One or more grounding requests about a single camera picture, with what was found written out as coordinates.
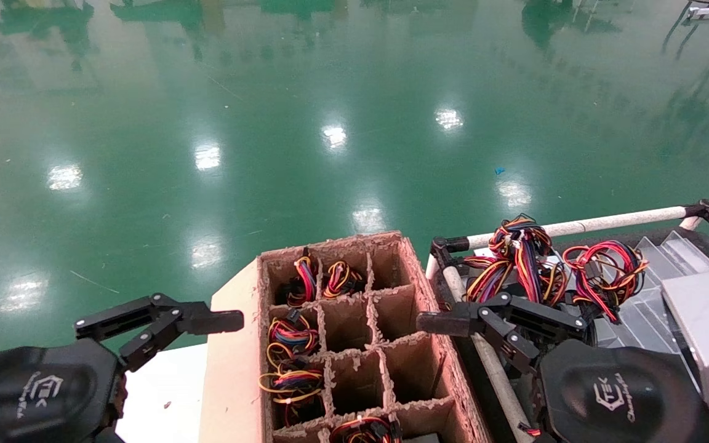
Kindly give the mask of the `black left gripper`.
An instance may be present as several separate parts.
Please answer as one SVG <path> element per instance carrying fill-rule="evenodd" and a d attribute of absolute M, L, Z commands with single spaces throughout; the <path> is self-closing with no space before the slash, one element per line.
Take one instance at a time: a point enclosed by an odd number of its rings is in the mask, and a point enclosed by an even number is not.
<path fill-rule="evenodd" d="M 0 442 L 121 442 L 126 379 L 91 339 L 0 351 Z"/>

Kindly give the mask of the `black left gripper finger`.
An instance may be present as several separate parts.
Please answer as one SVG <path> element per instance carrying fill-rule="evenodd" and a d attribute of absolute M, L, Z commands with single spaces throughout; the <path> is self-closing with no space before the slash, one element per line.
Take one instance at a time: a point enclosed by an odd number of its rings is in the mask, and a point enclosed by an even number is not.
<path fill-rule="evenodd" d="M 76 321 L 75 334 L 77 339 L 102 342 L 138 328 L 143 330 L 119 349 L 126 371 L 140 370 L 185 333 L 206 336 L 242 330 L 244 314 L 238 309 L 212 311 L 202 301 L 180 302 L 154 293 L 87 315 Z"/>

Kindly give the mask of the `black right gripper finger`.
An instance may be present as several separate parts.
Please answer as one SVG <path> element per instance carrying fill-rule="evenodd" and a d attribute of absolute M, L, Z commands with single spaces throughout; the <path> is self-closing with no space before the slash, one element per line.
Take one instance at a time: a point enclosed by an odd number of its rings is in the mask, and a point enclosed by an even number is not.
<path fill-rule="evenodd" d="M 588 323 L 551 306 L 503 292 L 483 303 L 457 302 L 449 311 L 423 311 L 419 330 L 436 335 L 481 335 L 503 359 L 521 373 L 536 373 L 542 351 L 538 342 L 558 345 L 583 339 Z"/>

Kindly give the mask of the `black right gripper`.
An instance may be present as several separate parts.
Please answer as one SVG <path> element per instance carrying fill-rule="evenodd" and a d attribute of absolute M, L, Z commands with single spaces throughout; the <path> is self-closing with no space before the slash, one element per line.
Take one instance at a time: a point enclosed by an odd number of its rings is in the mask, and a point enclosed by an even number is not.
<path fill-rule="evenodd" d="M 541 421 L 559 442 L 692 442 L 703 404 L 680 356 L 566 340 L 540 360 Z"/>

